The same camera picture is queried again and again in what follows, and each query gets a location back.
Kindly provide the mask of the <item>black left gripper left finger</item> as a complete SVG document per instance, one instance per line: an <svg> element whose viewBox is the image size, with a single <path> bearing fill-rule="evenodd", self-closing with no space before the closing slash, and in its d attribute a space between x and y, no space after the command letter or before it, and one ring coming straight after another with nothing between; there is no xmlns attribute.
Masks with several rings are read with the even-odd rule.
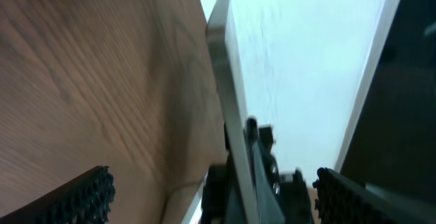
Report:
<svg viewBox="0 0 436 224"><path fill-rule="evenodd" d="M1 224L107 223L114 195L114 176L99 165L1 217Z"/></svg>

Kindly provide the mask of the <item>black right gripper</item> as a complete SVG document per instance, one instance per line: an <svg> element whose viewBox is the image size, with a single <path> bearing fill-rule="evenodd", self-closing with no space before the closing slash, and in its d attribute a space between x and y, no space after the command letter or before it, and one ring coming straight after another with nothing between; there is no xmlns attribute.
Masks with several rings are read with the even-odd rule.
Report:
<svg viewBox="0 0 436 224"><path fill-rule="evenodd" d="M279 173L271 154L272 128L258 127L251 117L244 135L260 223L312 223L311 200L301 172ZM247 222L231 154L226 163L209 167L201 209L201 224Z"/></svg>

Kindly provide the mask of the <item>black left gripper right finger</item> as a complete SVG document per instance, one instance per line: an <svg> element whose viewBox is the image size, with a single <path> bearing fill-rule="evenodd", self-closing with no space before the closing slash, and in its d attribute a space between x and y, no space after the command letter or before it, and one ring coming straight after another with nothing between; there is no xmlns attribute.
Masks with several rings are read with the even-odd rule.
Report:
<svg viewBox="0 0 436 224"><path fill-rule="evenodd" d="M336 171L321 167L313 182L315 209L322 223L428 224L435 222L434 207L411 201L387 200Z"/></svg>

